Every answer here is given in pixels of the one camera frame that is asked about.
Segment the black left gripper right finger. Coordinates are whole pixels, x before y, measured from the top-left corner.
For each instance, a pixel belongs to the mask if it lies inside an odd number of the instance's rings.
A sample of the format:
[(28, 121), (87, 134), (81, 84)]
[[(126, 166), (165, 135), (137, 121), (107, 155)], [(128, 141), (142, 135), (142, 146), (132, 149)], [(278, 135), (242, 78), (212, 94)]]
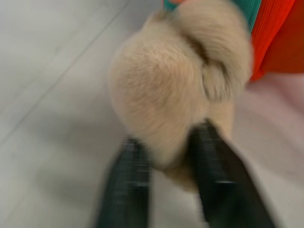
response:
[(209, 228), (277, 228), (245, 164), (210, 120), (191, 131), (189, 160)]

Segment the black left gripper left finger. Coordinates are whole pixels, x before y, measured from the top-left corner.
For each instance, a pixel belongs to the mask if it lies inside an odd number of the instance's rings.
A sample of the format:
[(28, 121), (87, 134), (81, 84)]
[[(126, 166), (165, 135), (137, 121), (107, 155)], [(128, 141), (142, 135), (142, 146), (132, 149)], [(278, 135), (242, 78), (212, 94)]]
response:
[(149, 159), (127, 138), (109, 170), (94, 228), (149, 228), (149, 193)]

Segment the beige fluffy plush toy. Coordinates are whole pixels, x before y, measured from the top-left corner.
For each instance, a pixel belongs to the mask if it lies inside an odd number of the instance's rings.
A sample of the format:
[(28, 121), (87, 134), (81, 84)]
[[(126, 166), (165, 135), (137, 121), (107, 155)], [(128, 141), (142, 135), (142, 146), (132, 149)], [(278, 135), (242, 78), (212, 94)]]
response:
[(231, 0), (185, 0), (153, 13), (116, 53), (109, 88), (116, 113), (153, 167), (196, 190), (186, 157), (193, 127), (210, 119), (231, 137), (234, 104), (252, 72), (247, 22)]

